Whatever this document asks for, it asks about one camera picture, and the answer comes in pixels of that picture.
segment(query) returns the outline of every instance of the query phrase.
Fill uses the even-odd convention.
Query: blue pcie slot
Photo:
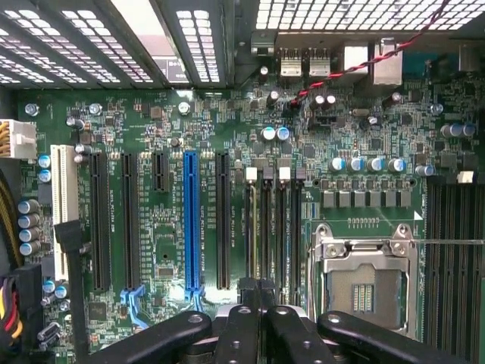
[[[200,259],[199,157],[195,151],[183,154],[183,223],[185,227],[185,299],[200,304],[203,294]]]

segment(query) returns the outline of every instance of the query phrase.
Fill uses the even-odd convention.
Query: red wire
[[[5,330],[8,331],[12,327],[12,325],[15,322],[15,319],[17,318],[17,293],[14,292],[13,298],[12,298],[12,313],[10,314],[10,318],[5,325]]]
[[[343,72],[339,72],[339,73],[336,73],[336,74],[329,74],[325,78],[325,80],[335,80],[336,78],[339,78],[339,77],[343,76],[344,74],[349,74],[351,72],[355,72],[357,70],[361,70],[362,68],[368,67],[370,65],[379,63],[381,61],[384,61],[386,59],[389,59],[389,58],[393,57],[394,55],[397,55],[398,53],[402,52],[404,49],[408,48],[409,46],[412,46],[412,44],[414,44],[414,42],[416,41],[417,38],[419,38],[424,33],[426,33],[427,30],[430,29],[430,27],[433,24],[435,24],[438,21],[438,19],[441,18],[442,13],[443,13],[443,10],[448,5],[449,1],[450,0],[443,0],[443,2],[441,3],[441,6],[431,15],[430,22],[428,24],[426,24],[418,33],[416,33],[410,39],[408,39],[407,42],[401,43],[393,51],[387,52],[384,55],[377,55],[374,58],[372,58],[370,61],[366,61],[364,63],[361,63],[361,64],[357,65],[357,66],[353,66],[353,67],[347,68]],[[296,98],[302,98],[302,97],[307,96],[311,89],[316,89],[318,87],[323,86],[325,80],[318,81],[318,82],[314,82],[307,89],[300,90],[298,92],[298,95],[297,95]]]

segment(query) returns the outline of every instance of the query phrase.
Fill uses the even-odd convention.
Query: motherboard
[[[66,218],[90,243],[91,352],[183,310],[214,317],[252,276],[313,317],[349,312],[477,361],[485,299],[465,303],[485,292],[482,249],[449,240],[483,237],[483,184],[466,171],[484,167],[485,83],[415,77],[379,97],[330,84],[293,107],[298,86],[20,93],[40,155],[22,164],[39,204],[22,241],[42,264],[57,362],[74,361],[52,229]]]

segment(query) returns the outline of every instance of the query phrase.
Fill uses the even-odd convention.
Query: white pci slot
[[[51,146],[52,224],[77,220],[79,199],[74,147]],[[55,280],[68,280],[67,257],[54,235]]]

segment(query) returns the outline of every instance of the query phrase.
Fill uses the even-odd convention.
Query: green circuit board
[[[84,290],[86,313],[89,320],[91,351],[119,341],[136,333],[127,307],[121,303],[124,289],[123,213],[121,204],[121,156],[133,153],[138,160],[140,277],[145,294],[140,299],[139,318],[148,325],[163,321],[185,309],[193,309],[194,302],[184,299],[184,232],[183,232],[183,152],[195,150],[200,169],[200,228],[202,247],[202,277],[205,296],[204,310],[215,316],[220,305],[237,302],[237,281],[245,276],[245,168],[287,165],[305,169],[302,191],[302,242],[305,251],[311,245],[312,234],[322,222],[327,222],[336,237],[389,237],[399,224],[408,224],[413,237],[426,238],[426,184],[417,176],[417,165],[434,165],[441,173],[444,161],[447,170],[456,169],[463,155],[479,155],[483,144],[478,138],[446,139],[440,133],[444,124],[452,122],[475,123],[477,102],[483,95],[481,80],[455,81],[448,85],[430,86],[427,80],[405,80],[401,93],[402,103],[386,110],[382,98],[354,96],[352,88],[329,88],[323,93],[336,97],[336,104],[324,115],[335,117],[323,128],[308,128],[306,105],[301,111],[288,116],[283,106],[268,110],[266,97],[275,86],[254,83],[244,90],[222,92],[177,92],[175,90],[83,90],[83,91],[23,91],[18,108],[22,121],[36,123],[39,154],[49,154],[50,145],[74,145],[79,141],[90,144],[95,152],[104,152],[108,158],[110,218],[110,272],[111,286],[105,293],[92,288],[92,265],[84,261]],[[278,88],[281,102],[290,98],[295,89]],[[39,106],[39,116],[25,115],[24,106],[33,102]],[[178,111],[181,102],[190,104],[190,113]],[[92,116],[88,105],[98,103],[102,114]],[[440,115],[430,111],[432,104],[444,106]],[[368,109],[379,120],[379,127],[362,130],[360,117],[352,110]],[[83,131],[75,131],[65,124],[68,115],[79,115],[86,122]],[[261,130],[265,127],[287,127],[287,141],[264,141]],[[177,146],[172,139],[177,138]],[[227,150],[230,156],[231,176],[231,241],[230,289],[217,289],[216,272],[216,217],[215,162],[216,152]],[[170,192],[155,191],[152,186],[152,153],[165,151],[170,162]],[[448,159],[449,155],[457,158]],[[402,158],[406,163],[403,173],[392,173],[385,168],[380,173],[367,171],[339,173],[329,170],[332,158],[365,160],[381,157],[389,161]],[[39,197],[38,165],[25,163],[23,197]],[[78,169],[79,212],[85,240],[89,241],[89,169],[80,164]],[[341,191],[378,193],[381,202],[366,203],[362,207],[339,206]],[[404,203],[385,203],[386,197],[401,196]],[[274,206],[271,210],[274,236]],[[42,205],[42,250],[29,257],[42,261],[52,253],[52,211]],[[424,314],[424,246],[418,247],[418,296],[416,307],[417,332],[423,340]],[[274,276],[274,263],[271,266]],[[305,271],[302,260],[302,272]],[[305,276],[302,279],[302,306],[305,307]],[[57,321],[62,327],[62,338],[54,348],[58,362],[72,361],[73,347],[70,335],[70,315],[61,312],[58,302],[45,311],[46,321]],[[482,321],[485,314],[482,309]]]

